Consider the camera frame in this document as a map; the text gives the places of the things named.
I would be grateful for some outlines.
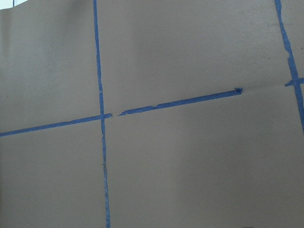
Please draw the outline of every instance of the blue painter's tape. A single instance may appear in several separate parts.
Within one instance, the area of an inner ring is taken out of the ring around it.
[[[299,83],[300,84],[304,84],[304,77],[299,78]],[[285,86],[293,86],[294,85],[294,81],[291,80],[288,83],[285,84]]]
[[[302,124],[302,129],[304,132],[304,105],[303,105],[303,95],[302,95],[302,90],[301,90],[301,86],[300,86],[300,80],[299,80],[299,76],[298,76],[298,71],[295,65],[295,59],[294,59],[294,55],[293,55],[293,51],[291,49],[291,44],[288,38],[288,35],[286,33],[286,30],[284,28],[283,25],[283,21],[282,21],[282,15],[281,15],[281,11],[282,11],[282,3],[281,0],[274,0],[275,1],[275,8],[276,8],[276,13],[279,19],[279,23],[280,23],[280,29],[281,29],[281,33],[282,33],[282,38],[283,38],[283,43],[284,43],[284,47],[285,50],[289,53],[289,57],[288,57],[288,65],[289,65],[289,70],[291,73],[291,78],[294,84],[294,93],[295,93],[295,97],[298,103],[298,110],[299,110],[299,114],[300,114],[300,119],[301,119],[301,124]]]
[[[112,117],[112,114],[111,114],[111,113],[104,114],[104,119],[111,118],[111,117]]]
[[[120,115],[127,115],[127,114],[134,114],[134,113],[142,113],[142,112],[151,111],[153,109],[154,109],[153,106],[146,106],[146,107],[142,107],[142,108],[129,109],[129,110],[123,111],[118,116],[120,116]]]
[[[104,197],[105,197],[105,219],[106,228],[111,227],[110,222],[110,207],[109,207],[109,189],[108,189],[108,175],[106,169],[106,144],[105,144],[105,108],[104,108],[104,95],[102,85],[102,73],[101,73],[101,61],[100,61],[100,50],[99,50],[99,32],[98,32],[98,20],[97,20],[97,1],[93,0],[93,12],[94,12],[94,33],[95,33],[95,46],[96,46],[96,63],[97,63],[97,79],[99,88],[99,104],[100,104],[100,121],[101,121],[101,132],[102,132],[102,143],[103,143],[103,160],[104,160]]]
[[[219,94],[199,96],[199,97],[194,97],[194,98],[185,99],[185,100],[158,104],[156,106],[146,106],[146,107],[142,107],[142,108],[129,109],[129,110],[122,112],[118,116],[134,114],[134,113],[142,113],[142,112],[147,112],[147,111],[156,110],[156,109],[169,108],[169,107],[174,107],[174,106],[179,106],[179,105],[186,105],[186,104],[191,104],[191,103],[196,103],[196,102],[219,99],[219,98],[223,98],[223,97],[236,96],[236,95],[242,94],[242,92],[243,92],[242,88],[236,88],[235,90],[223,92],[223,93],[219,93]]]
[[[105,114],[104,117],[105,117],[105,119],[111,118],[112,114],[111,113]],[[34,132],[34,131],[39,131],[39,130],[43,130],[43,129],[47,129],[47,128],[54,128],[54,127],[72,125],[72,124],[85,123],[85,122],[94,121],[94,120],[100,120],[100,115],[76,119],[76,120],[72,120],[69,122],[51,123],[51,124],[46,124],[46,125],[37,126],[37,127],[29,127],[29,128],[24,128],[24,129],[10,131],[10,132],[3,132],[3,133],[0,133],[0,137],[14,135],[14,134],[21,134],[21,133],[25,133],[25,132]]]

